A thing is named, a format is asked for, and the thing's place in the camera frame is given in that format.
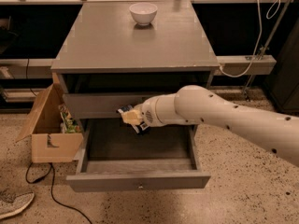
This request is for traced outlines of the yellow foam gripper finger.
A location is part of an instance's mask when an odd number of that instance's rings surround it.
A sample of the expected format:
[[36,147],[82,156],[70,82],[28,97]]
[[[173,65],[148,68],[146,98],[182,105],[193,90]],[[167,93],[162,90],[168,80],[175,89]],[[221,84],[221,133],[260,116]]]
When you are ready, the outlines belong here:
[[142,115],[139,110],[131,109],[121,114],[122,120],[131,125],[140,125],[143,121]]

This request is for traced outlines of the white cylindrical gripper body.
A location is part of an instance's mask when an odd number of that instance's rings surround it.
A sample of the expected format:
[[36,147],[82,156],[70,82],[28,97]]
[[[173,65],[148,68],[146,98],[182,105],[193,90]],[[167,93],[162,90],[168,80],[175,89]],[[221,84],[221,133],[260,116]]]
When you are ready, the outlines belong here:
[[150,127],[163,127],[179,123],[179,115],[175,110],[175,95],[159,95],[146,100],[141,105],[141,114]]

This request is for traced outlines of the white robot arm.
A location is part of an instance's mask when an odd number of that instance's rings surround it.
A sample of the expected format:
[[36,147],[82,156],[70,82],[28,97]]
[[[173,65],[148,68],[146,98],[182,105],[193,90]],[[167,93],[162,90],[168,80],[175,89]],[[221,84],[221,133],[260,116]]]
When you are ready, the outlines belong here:
[[121,112],[131,125],[150,127],[205,123],[227,129],[281,159],[299,166],[299,118],[231,103],[200,86],[153,96]]

